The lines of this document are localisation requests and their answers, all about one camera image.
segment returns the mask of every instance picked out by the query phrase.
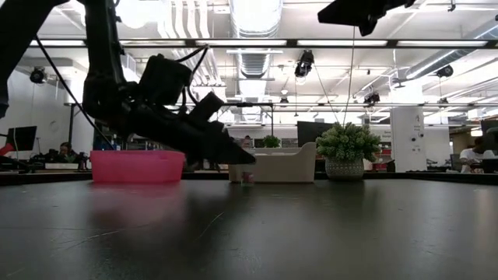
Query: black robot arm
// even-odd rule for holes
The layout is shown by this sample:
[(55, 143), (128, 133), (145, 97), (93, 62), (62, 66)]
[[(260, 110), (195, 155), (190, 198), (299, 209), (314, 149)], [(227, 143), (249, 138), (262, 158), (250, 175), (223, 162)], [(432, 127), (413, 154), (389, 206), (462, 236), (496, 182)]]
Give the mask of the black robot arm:
[[(0, 8), (0, 109), (8, 107), (7, 79), (30, 46), (44, 20), (56, 6), (68, 0), (6, 0)], [(185, 152), (189, 159), (217, 163), (253, 163), (254, 157), (230, 139), (223, 124), (209, 118), (223, 105), (214, 93), (199, 101), (187, 114), (165, 108), (185, 98), (192, 70), (161, 54), (147, 62), (139, 83), (127, 82), (121, 67), (124, 54), (117, 36), (113, 0), (81, 1), (86, 8), (86, 45), (89, 71), (82, 106), (88, 115), (107, 123), (120, 135), (137, 134)], [(24, 29), (9, 30), (19, 16)]]

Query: plant pot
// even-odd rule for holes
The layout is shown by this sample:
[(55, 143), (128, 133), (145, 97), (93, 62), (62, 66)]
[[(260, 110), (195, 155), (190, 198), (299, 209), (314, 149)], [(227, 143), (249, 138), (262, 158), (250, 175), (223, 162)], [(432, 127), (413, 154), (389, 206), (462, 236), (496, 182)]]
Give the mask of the plant pot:
[(362, 180), (363, 171), (362, 159), (351, 162), (325, 159), (325, 172), (331, 180)]

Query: fluorescent light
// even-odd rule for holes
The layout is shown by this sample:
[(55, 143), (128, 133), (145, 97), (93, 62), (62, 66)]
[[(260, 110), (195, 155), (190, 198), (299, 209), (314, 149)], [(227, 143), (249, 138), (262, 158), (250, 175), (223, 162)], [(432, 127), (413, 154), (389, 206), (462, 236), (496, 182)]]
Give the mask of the fluorescent light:
[[(85, 43), (82, 40), (40, 40), (45, 47), (84, 47)], [(31, 47), (38, 47), (38, 43), (33, 40)]]
[(227, 54), (283, 54), (282, 50), (226, 50)]
[(455, 46), (455, 47), (482, 47), (488, 41), (484, 40), (400, 40), (399, 47), (420, 47), (420, 46)]
[(298, 40), (298, 46), (355, 46), (359, 47), (379, 47), (385, 46), (386, 40)]
[(197, 40), (197, 45), (209, 44), (213, 46), (285, 46), (286, 40), (261, 40), (261, 39), (241, 39), (241, 40)]
[(154, 40), (154, 41), (148, 41), (148, 40), (120, 40), (119, 42), (123, 45), (123, 47), (130, 47), (130, 46), (146, 47), (146, 45), (183, 47), (185, 45), (185, 41), (184, 40)]
[(482, 131), (480, 131), (480, 130), (476, 130), (476, 131), (473, 130), (473, 131), (470, 131), (470, 135), (472, 137), (481, 137), (482, 136)]

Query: red object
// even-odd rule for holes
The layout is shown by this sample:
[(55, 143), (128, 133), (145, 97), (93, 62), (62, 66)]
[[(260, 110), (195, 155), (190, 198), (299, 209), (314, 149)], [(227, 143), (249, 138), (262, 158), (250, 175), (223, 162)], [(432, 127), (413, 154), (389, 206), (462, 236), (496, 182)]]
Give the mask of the red object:
[(386, 170), (388, 165), (386, 163), (373, 163), (372, 170)]
[(92, 151), (95, 183), (178, 182), (185, 154), (173, 151)]
[(391, 152), (391, 149), (382, 149), (380, 152), (376, 152), (375, 156), (390, 156)]
[(12, 145), (10, 145), (9, 143), (7, 143), (5, 145), (5, 147), (3, 147), (3, 148), (0, 149), (0, 156), (5, 156), (5, 154), (7, 152), (11, 152), (11, 151), (14, 151), (14, 150), (15, 150), (14, 147)]

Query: person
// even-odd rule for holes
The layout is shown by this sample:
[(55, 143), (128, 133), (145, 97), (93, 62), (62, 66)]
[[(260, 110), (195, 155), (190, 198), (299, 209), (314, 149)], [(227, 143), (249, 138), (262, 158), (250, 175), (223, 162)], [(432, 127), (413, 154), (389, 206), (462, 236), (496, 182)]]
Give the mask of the person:
[(252, 148), (252, 139), (249, 135), (246, 135), (246, 137), (244, 137), (244, 140), (242, 140), (242, 148), (243, 149)]
[(78, 154), (72, 150), (71, 143), (64, 142), (59, 147), (59, 155), (57, 161), (60, 163), (74, 163)]
[(472, 173), (472, 164), (480, 163), (482, 159), (494, 159), (493, 151), (486, 150), (484, 138), (478, 137), (474, 140), (474, 148), (464, 149), (460, 153), (462, 173)]

